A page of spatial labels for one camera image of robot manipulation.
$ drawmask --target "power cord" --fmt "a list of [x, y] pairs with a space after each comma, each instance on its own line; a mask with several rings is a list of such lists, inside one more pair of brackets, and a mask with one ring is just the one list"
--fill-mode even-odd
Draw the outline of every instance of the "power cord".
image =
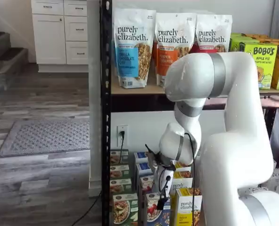
[[121, 131], [119, 135], [122, 136], [122, 145], [121, 145], [121, 153], [120, 153], [120, 160], [119, 160], [119, 164], [120, 164], [122, 159], [122, 150], [124, 145], [125, 131]]
[[88, 213], [89, 211], [92, 209], [92, 207], [94, 206], [94, 204], [96, 204], [96, 202], [98, 201], [99, 197], [101, 196], [102, 191], [98, 194], [96, 200], [94, 201], [94, 203], [90, 206], [90, 208], [86, 211], [86, 213], [83, 214], [83, 216], [81, 216], [79, 219], [77, 219], [72, 226], [74, 226], [76, 223], [78, 223], [80, 220], [82, 220]]
[[188, 135], [189, 139], [190, 139], [190, 143], [191, 143], [191, 149], [192, 149], [192, 155], [193, 155], [193, 201], [192, 201], [192, 224], [194, 226], [194, 196], [195, 196], [195, 173], [196, 173], [196, 169], [195, 169], [195, 157], [194, 157], [194, 147], [193, 147], [193, 141], [191, 138], [191, 135], [189, 133], [185, 133], [186, 135]]

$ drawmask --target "stair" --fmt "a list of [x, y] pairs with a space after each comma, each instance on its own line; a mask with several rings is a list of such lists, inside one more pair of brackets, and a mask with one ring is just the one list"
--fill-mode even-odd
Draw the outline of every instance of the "stair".
[[9, 34], [0, 32], [0, 91], [8, 89], [27, 62], [27, 49], [12, 48]]

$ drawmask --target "doormat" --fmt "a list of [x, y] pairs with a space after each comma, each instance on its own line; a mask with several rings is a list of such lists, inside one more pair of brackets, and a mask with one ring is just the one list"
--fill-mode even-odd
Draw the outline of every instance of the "doormat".
[[89, 148], [89, 119], [17, 121], [0, 148], [0, 157]]

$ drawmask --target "gray floor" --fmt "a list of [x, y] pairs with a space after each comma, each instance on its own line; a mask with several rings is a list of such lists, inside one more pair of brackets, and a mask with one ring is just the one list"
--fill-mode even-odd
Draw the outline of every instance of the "gray floor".
[[[0, 93], [0, 146], [16, 119], [86, 118], [87, 74], [37, 73], [28, 65]], [[70, 226], [88, 198], [89, 151], [0, 158], [0, 226]], [[100, 202], [79, 224], [101, 225]]]

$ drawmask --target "white bag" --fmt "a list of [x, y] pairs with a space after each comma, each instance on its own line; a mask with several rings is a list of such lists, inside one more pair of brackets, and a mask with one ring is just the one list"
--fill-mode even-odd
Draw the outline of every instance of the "white bag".
[[228, 52], [231, 15], [197, 15], [196, 37], [199, 52]]
[[147, 84], [155, 15], [155, 10], [115, 9], [116, 66], [124, 88], [143, 88]]
[[195, 37], [195, 13], [157, 13], [157, 84], [164, 86], [168, 68], [191, 50]]

